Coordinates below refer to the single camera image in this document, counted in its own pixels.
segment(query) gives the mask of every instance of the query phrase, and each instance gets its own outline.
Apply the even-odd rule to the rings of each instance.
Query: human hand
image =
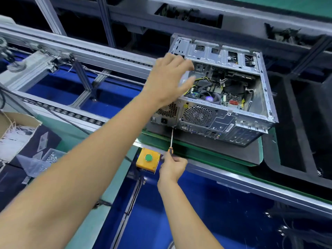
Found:
[[[167,53],[165,57],[157,59],[141,94],[156,103],[158,108],[169,105],[193,86],[195,76],[179,87],[182,75],[190,70],[194,70],[191,60]]]
[[[158,189],[168,183],[177,183],[188,164],[186,159],[171,156],[169,152],[165,153],[164,159],[165,162],[159,170]]]

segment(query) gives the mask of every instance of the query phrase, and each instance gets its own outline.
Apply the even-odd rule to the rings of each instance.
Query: person's right arm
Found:
[[[160,169],[158,190],[163,199],[176,249],[223,249],[218,240],[199,218],[184,192],[178,179],[185,171],[188,161],[171,157],[165,153],[165,162]]]

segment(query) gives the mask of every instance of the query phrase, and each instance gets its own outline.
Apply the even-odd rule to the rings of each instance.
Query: green button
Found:
[[[145,156],[145,160],[146,160],[147,162],[151,162],[151,161],[152,161],[152,155],[150,155],[150,154],[146,155],[146,156]]]

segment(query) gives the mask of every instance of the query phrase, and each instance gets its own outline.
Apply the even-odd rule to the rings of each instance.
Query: power supply vent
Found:
[[[206,107],[194,105],[187,108],[183,113],[183,116],[188,123],[206,125],[212,120],[213,112]]]
[[[206,64],[200,64],[200,63],[194,63],[193,66],[195,67],[195,72],[203,73],[208,72],[211,68],[211,66]]]
[[[178,107],[173,102],[172,104],[169,104],[165,107],[158,109],[157,114],[160,114],[162,116],[169,117],[169,118],[176,118],[177,112],[178,112]]]

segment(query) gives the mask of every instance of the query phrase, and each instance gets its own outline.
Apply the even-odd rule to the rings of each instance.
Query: person's left arm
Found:
[[[64,248],[106,190],[150,117],[186,92],[193,64],[167,54],[143,91],[98,131],[38,176],[0,214],[0,248]]]

